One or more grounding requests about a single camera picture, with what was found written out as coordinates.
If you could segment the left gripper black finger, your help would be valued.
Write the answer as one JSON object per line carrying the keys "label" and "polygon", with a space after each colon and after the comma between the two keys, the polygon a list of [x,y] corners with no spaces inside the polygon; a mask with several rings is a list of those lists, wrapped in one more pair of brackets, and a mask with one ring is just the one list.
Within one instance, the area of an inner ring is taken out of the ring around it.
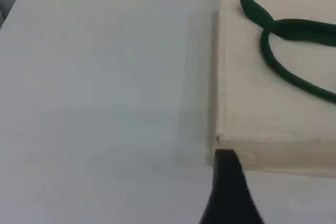
{"label": "left gripper black finger", "polygon": [[200,223],[264,223],[233,150],[216,150],[213,187]]}

